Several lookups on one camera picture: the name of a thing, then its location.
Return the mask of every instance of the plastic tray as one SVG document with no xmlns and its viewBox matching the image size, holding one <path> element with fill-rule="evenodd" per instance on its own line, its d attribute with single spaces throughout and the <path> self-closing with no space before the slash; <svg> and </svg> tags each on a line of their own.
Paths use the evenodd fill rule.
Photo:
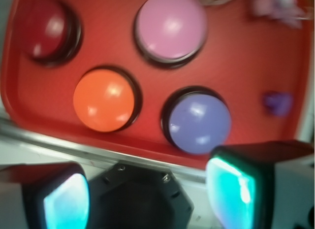
<svg viewBox="0 0 315 229">
<path fill-rule="evenodd" d="M 138 53 L 132 37 L 135 15 L 146 0 L 63 0 L 83 23 L 80 51 L 70 62 L 46 68 L 22 55 L 11 41 L 12 18 L 25 0 L 14 0 L 4 46 L 1 95 L 19 126 L 54 137 L 153 160 L 205 168 L 209 155 L 186 154 L 164 137 L 160 112 L 175 90 L 207 86 L 226 101 L 232 130 L 226 144 L 294 138 L 307 82 L 312 22 L 291 29 L 268 18 L 249 16 L 250 0 L 205 8 L 207 41 L 187 65 L 163 69 Z M 299 0 L 304 7 L 307 0 Z M 133 125 L 99 133 L 76 117 L 72 95 L 76 84 L 97 65 L 128 70 L 143 92 L 143 108 Z M 268 115 L 265 91 L 291 92 L 294 106 L 287 117 Z"/>
</svg>

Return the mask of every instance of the white surface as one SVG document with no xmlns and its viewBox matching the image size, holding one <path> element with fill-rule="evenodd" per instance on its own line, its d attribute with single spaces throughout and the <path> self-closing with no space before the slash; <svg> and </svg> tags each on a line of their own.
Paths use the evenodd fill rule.
<svg viewBox="0 0 315 229">
<path fill-rule="evenodd" d="M 314 207 L 314 154 L 276 164 L 272 229 L 311 228 L 308 214 Z"/>
<path fill-rule="evenodd" d="M 20 184 L 0 182 L 0 227 L 27 228 Z"/>
</svg>

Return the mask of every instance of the glowing lens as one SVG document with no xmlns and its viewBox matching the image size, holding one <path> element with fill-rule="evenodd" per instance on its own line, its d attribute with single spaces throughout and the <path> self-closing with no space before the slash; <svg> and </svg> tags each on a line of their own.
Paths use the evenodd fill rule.
<svg viewBox="0 0 315 229">
<path fill-rule="evenodd" d="M 206 168 L 212 210 L 225 228 L 253 228 L 255 179 L 221 158 Z"/>
<path fill-rule="evenodd" d="M 44 199 L 48 229 L 83 229 L 90 210 L 89 187 L 86 178 L 76 173 Z"/>
</svg>

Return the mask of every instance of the button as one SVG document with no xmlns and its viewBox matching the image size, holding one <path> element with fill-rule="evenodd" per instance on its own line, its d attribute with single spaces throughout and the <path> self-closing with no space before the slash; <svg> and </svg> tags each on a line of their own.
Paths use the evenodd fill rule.
<svg viewBox="0 0 315 229">
<path fill-rule="evenodd" d="M 165 137 L 190 154 L 207 154 L 224 143 L 231 129 L 228 108 L 215 92 L 200 86 L 171 95 L 162 111 Z"/>
<path fill-rule="evenodd" d="M 207 34 L 207 16 L 198 0 L 147 0 L 137 14 L 136 42 L 145 55 L 176 63 L 194 55 Z"/>
<path fill-rule="evenodd" d="M 74 13 L 57 0 L 29 0 L 16 11 L 12 39 L 30 58 L 58 63 L 72 55 L 80 30 Z"/>
<path fill-rule="evenodd" d="M 84 125 L 95 131 L 110 132 L 126 128 L 136 119 L 142 96 L 125 71 L 104 67 L 82 77 L 74 92 L 73 105 Z"/>
</svg>

